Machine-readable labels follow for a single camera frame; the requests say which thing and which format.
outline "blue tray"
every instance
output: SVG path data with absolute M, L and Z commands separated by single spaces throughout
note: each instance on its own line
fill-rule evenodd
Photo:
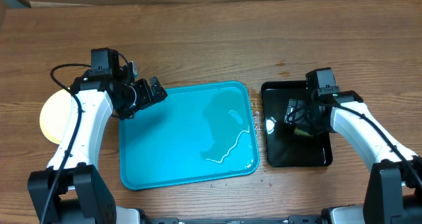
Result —
M 253 173 L 258 144 L 246 87 L 219 82 L 167 90 L 119 123 L 120 176 L 132 190 Z

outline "wooden tabletop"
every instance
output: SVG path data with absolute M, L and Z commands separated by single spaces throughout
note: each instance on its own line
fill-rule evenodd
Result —
M 89 63 L 110 47 L 165 88 L 238 80 L 249 90 L 260 164 L 249 176 L 133 192 L 119 176 L 118 121 L 110 119 L 99 171 L 116 204 L 150 217 L 287 217 L 364 201 L 369 172 L 332 134 L 328 168 L 266 161 L 260 86 L 332 67 L 401 143 L 422 154 L 422 0 L 316 0 L 7 10 L 0 33 L 0 222 L 36 223 L 27 191 L 57 145 L 39 114 L 59 88 L 55 65 Z M 84 69 L 63 69 L 70 85 Z

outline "black plastic container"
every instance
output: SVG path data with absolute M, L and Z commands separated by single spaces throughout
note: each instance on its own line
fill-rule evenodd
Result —
M 324 167 L 332 163 L 330 136 L 294 133 L 284 123 L 289 99 L 306 100 L 306 81 L 265 82 L 261 87 L 266 158 L 273 167 Z

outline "blue plastic container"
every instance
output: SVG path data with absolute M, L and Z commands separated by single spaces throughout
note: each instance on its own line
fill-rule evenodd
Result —
M 246 87 L 167 89 L 161 103 L 119 123 L 120 175 L 132 190 L 253 173 L 258 144 Z

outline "cable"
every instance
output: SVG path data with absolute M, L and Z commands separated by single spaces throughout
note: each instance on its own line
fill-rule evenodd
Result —
M 63 85 L 61 82 L 59 82 L 54 76 L 54 72 L 57 69 L 61 69 L 63 67 L 71 67 L 71 66 L 91 67 L 91 65 L 86 65 L 86 64 L 82 64 L 82 63 L 70 63 L 70 64 L 56 66 L 50 72 L 51 79 L 53 79 L 53 81 L 57 85 L 59 85 L 61 88 L 63 88 L 66 92 L 70 93 L 70 95 L 72 95 L 73 98 L 75 99 L 76 104 L 78 104 L 78 119 L 76 120 L 76 125 L 75 125 L 75 129 L 73 130 L 71 141 L 69 142 L 69 145 L 67 146 L 67 149 L 65 151 L 65 155 L 63 156 L 63 160 L 61 161 L 60 167 L 55 174 L 53 183 L 51 184 L 51 188 L 50 188 L 50 191 L 48 193 L 47 201 L 45 202 L 44 210 L 43 210 L 42 215 L 41 215 L 40 224 L 45 223 L 45 218 L 47 217 L 48 207 L 51 203 L 51 199 L 53 198 L 53 194 L 55 194 L 55 192 L 57 190 L 57 186 L 59 184 L 60 174 L 63 171 L 63 169 L 65 168 L 67 159 L 69 158 L 69 155 L 71 154 L 73 143 L 75 142 L 76 135 L 78 134 L 78 130 L 79 130 L 79 126 L 80 126 L 80 120 L 82 119 L 83 110 L 82 110 L 82 106 L 80 104 L 79 99 L 76 97 L 76 95 L 72 94 L 72 92 L 65 85 Z
M 420 191 L 422 191 L 422 180 L 419 177 L 419 175 L 417 174 L 416 170 L 411 166 L 411 163 L 400 153 L 400 151 L 397 149 L 397 147 L 395 145 L 393 145 L 393 143 L 391 143 L 391 141 L 387 138 L 387 136 L 385 135 L 385 133 L 370 119 L 368 119 L 368 117 L 365 116 L 365 114 L 361 114 L 353 109 L 341 106 L 339 104 L 312 104 L 312 105 L 307 105 L 307 106 L 302 106 L 302 107 L 298 107 L 296 109 L 294 109 L 291 113 L 289 113 L 286 117 L 286 121 L 289 121 L 289 118 L 292 117 L 296 112 L 304 110 L 304 109 L 308 109 L 306 113 L 309 112 L 309 109 L 312 106 L 325 106 L 325 107 L 335 107 L 335 108 L 339 108 L 339 109 L 343 109 L 345 111 L 348 111 L 350 113 L 353 113 L 354 115 L 359 116 L 360 118 L 362 118 L 363 120 L 365 120 L 367 123 L 369 123 L 375 130 L 376 132 L 381 136 L 381 138 L 387 143 L 387 146 L 390 147 L 390 149 L 403 161 L 404 165 L 406 166 L 406 168 L 409 170 L 409 172 L 411 173 L 411 175 L 413 176 L 413 178 L 415 178 L 416 180 L 416 185 L 418 186 L 418 188 L 420 189 Z
M 126 65 L 128 65 L 129 64 L 129 62 L 127 61 L 127 59 L 126 59 L 126 57 L 122 54 L 122 53 L 120 53 L 120 52 L 117 52 L 118 54 L 119 54 L 119 56 L 126 62 Z

